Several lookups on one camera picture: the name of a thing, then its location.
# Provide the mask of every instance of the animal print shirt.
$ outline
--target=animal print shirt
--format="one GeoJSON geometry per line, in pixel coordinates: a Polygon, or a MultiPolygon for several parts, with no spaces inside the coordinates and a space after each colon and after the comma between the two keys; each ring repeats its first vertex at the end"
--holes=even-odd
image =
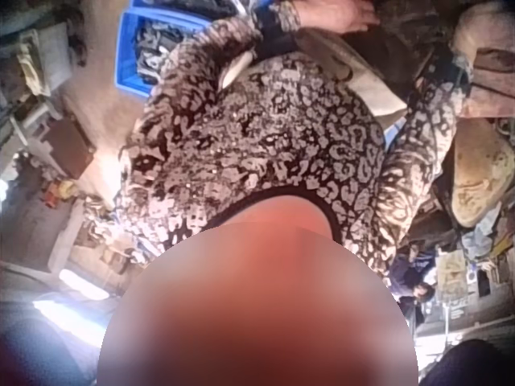
{"type": "Polygon", "coordinates": [[[171,53],[124,149],[117,213],[160,252],[278,195],[309,199],[336,242],[381,277],[439,173],[470,82],[466,59],[435,57],[420,101],[385,152],[354,92],[302,53],[266,60],[218,91],[231,60],[292,33],[289,2],[216,21],[171,53]]]}

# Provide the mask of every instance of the blue plastic crate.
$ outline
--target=blue plastic crate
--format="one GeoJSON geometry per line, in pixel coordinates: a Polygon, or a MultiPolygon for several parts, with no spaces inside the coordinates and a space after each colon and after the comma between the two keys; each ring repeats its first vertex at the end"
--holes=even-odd
{"type": "Polygon", "coordinates": [[[145,98],[150,95],[152,85],[144,83],[142,78],[138,75],[134,37],[136,31],[146,19],[170,23],[172,26],[182,28],[186,31],[202,30],[211,23],[203,18],[196,18],[189,14],[184,15],[179,12],[171,11],[164,15],[129,8],[122,13],[118,29],[114,83],[122,90],[132,92],[145,98]]]}
{"type": "Polygon", "coordinates": [[[154,5],[154,4],[149,4],[148,2],[144,2],[143,0],[131,0],[130,2],[130,6],[133,7],[133,8],[136,8],[136,9],[139,9],[139,10],[147,10],[149,12],[152,12],[152,13],[159,13],[159,14],[168,14],[169,12],[181,12],[183,14],[189,14],[190,16],[192,17],[201,17],[201,18],[209,18],[210,20],[217,20],[219,18],[226,18],[226,17],[229,17],[229,16],[234,16],[236,15],[237,11],[236,11],[236,7],[233,6],[231,4],[231,7],[232,7],[232,12],[231,14],[227,14],[227,12],[219,12],[217,14],[207,14],[207,13],[204,13],[204,12],[197,12],[197,13],[192,13],[192,12],[187,12],[187,11],[183,11],[180,9],[180,5],[178,6],[173,6],[173,5],[154,5]]]}

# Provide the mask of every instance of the clutter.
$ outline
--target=clutter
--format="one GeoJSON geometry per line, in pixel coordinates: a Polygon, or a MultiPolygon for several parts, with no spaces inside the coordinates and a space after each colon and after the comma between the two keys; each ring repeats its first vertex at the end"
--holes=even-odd
{"type": "Polygon", "coordinates": [[[133,0],[132,6],[144,6],[154,11],[159,9],[182,10],[189,14],[202,15],[211,20],[228,18],[236,14],[233,0],[133,0]]]}
{"type": "Polygon", "coordinates": [[[438,296],[441,302],[449,304],[467,297],[467,267],[462,250],[439,256],[436,259],[436,269],[438,296]]]}
{"type": "MultiPolygon", "coordinates": [[[[122,13],[120,30],[118,32],[117,54],[115,63],[114,81],[118,88],[147,98],[150,95],[152,84],[143,81],[138,74],[138,56],[136,50],[136,37],[139,29],[148,22],[166,23],[178,28],[183,35],[192,35],[208,26],[211,22],[205,18],[180,12],[160,11],[151,13],[144,8],[129,8],[122,13]]],[[[155,81],[155,74],[151,69],[150,78],[155,81]]]]}
{"type": "Polygon", "coordinates": [[[86,197],[84,218],[84,228],[88,230],[89,236],[99,244],[104,244],[109,253],[116,253],[134,264],[143,266],[154,260],[155,255],[150,253],[136,236],[126,232],[118,223],[116,215],[105,206],[101,198],[86,197]]]}
{"type": "Polygon", "coordinates": [[[19,63],[35,95],[50,96],[72,76],[66,23],[20,35],[19,63]]]}
{"type": "Polygon", "coordinates": [[[476,225],[472,232],[465,233],[461,239],[463,247],[467,250],[469,259],[477,259],[487,256],[493,247],[493,239],[490,237],[494,231],[501,212],[501,203],[498,203],[476,225]]]}
{"type": "Polygon", "coordinates": [[[185,38],[189,31],[168,23],[146,20],[137,30],[136,57],[138,74],[147,84],[157,84],[159,73],[170,52],[185,38]]]}

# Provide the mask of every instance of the floor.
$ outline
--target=floor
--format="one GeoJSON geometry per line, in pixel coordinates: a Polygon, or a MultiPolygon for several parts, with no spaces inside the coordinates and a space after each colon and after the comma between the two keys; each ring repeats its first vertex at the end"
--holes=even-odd
{"type": "Polygon", "coordinates": [[[92,164],[77,182],[80,189],[112,203],[119,189],[117,156],[141,115],[144,100],[114,86],[118,21],[129,0],[82,2],[88,64],[75,68],[61,89],[65,105],[77,116],[97,147],[92,164]]]}

